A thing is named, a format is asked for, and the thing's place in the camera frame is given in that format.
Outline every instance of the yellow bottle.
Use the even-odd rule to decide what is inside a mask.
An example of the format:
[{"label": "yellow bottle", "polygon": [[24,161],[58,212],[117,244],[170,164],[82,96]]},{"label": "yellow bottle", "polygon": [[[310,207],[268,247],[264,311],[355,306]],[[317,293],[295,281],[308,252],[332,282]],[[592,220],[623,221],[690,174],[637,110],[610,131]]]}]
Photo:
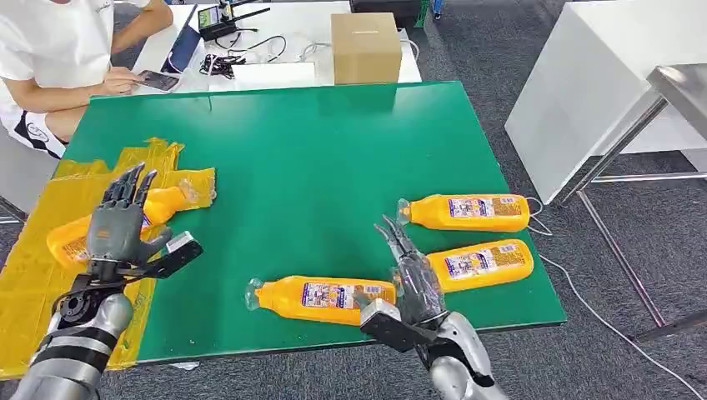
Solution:
[{"label": "yellow bottle", "polygon": [[[143,228],[146,232],[155,225],[161,225],[177,211],[188,208],[193,203],[190,187],[167,187],[151,189],[145,199]],[[86,234],[91,225],[91,216],[54,228],[47,235],[47,246],[54,258],[65,268],[83,268],[88,260]]]},{"label": "yellow bottle", "polygon": [[528,220],[528,202],[516,194],[433,194],[417,202],[398,201],[400,223],[430,229],[517,232]]},{"label": "yellow bottle", "polygon": [[361,311],[354,302],[356,292],[395,304],[391,282],[297,275],[266,283],[252,279],[245,299],[250,310],[267,308],[285,318],[359,325]]},{"label": "yellow bottle", "polygon": [[533,272],[533,255],[518,239],[428,254],[445,293],[518,281]]}]

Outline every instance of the green tabletop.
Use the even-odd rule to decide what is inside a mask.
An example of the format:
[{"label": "green tabletop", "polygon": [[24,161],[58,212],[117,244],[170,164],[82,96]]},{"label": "green tabletop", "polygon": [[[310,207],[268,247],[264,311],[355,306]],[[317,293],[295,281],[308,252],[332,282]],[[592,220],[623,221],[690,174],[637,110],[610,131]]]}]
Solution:
[{"label": "green tabletop", "polygon": [[[459,82],[103,97],[64,157],[111,167],[154,136],[186,145],[179,169],[216,167],[218,196],[169,222],[204,254],[157,283],[139,362],[366,341],[356,327],[249,311],[248,280],[388,279],[394,260],[373,225],[399,198],[509,191]],[[451,293],[448,308],[480,330],[565,321],[527,232],[407,232],[424,253],[525,241],[529,277]]]}]

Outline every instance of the electronic device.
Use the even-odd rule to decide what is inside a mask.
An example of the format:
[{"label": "electronic device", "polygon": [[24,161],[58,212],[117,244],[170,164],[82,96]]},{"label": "electronic device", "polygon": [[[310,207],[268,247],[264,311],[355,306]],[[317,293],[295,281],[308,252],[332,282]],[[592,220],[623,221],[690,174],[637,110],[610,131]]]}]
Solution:
[{"label": "electronic device", "polygon": [[143,79],[142,81],[136,82],[138,85],[157,89],[164,93],[170,93],[179,83],[179,79],[176,77],[170,77],[169,75],[154,71],[142,71],[138,76]]},{"label": "electronic device", "polygon": [[348,0],[354,13],[393,13],[398,28],[413,28],[420,13],[420,0]]},{"label": "electronic device", "polygon": [[174,45],[169,50],[167,57],[164,59],[160,72],[163,73],[183,73],[189,66],[192,56],[197,49],[198,43],[201,40],[199,32],[189,26],[189,21],[197,11],[197,5],[194,4],[192,11],[189,13],[182,30],[174,41]]},{"label": "electronic device", "polygon": [[236,21],[270,11],[270,7],[262,10],[249,12],[244,15],[235,16],[233,8],[257,0],[244,0],[231,4],[228,0],[219,0],[218,6],[205,8],[198,12],[199,34],[204,41],[215,40],[222,36],[230,35],[238,31]]}]

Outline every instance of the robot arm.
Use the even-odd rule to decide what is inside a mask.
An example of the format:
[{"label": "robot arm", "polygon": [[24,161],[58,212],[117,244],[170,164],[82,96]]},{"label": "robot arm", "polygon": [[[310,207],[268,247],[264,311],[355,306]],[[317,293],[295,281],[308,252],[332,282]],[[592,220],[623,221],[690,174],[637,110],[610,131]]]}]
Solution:
[{"label": "robot arm", "polygon": [[427,258],[399,224],[384,219],[390,229],[376,228],[398,264],[394,281],[400,309],[357,293],[361,332],[402,353],[414,348],[444,400],[507,399],[494,381],[489,355],[474,327],[462,314],[446,310]]},{"label": "robot arm", "polygon": [[[188,232],[170,241],[172,233],[165,229],[151,242],[140,240],[143,206],[156,174],[147,173],[136,193],[143,169],[141,163],[111,183],[93,212],[86,237],[88,270],[54,302],[48,333],[12,400],[90,398],[133,318],[125,286],[143,278],[167,278],[202,253]],[[148,262],[165,243],[168,254]]]}]

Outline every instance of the man's arm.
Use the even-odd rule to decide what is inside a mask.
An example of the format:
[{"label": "man's arm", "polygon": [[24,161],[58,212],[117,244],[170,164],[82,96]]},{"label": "man's arm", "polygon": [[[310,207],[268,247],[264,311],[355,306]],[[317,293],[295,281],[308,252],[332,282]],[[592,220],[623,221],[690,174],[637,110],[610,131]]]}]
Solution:
[{"label": "man's arm", "polygon": [[125,67],[112,67],[98,85],[64,89],[39,87],[34,79],[15,81],[3,78],[15,102],[31,113],[52,113],[82,107],[91,96],[128,93],[140,78]]},{"label": "man's arm", "polygon": [[143,11],[125,29],[115,34],[111,53],[119,53],[139,40],[172,25],[172,10],[164,0],[150,0]]},{"label": "man's arm", "polygon": [[88,104],[88,99],[100,94],[101,85],[62,89],[39,87],[34,79],[13,81],[3,79],[13,99],[23,110],[31,113],[50,113]]}]

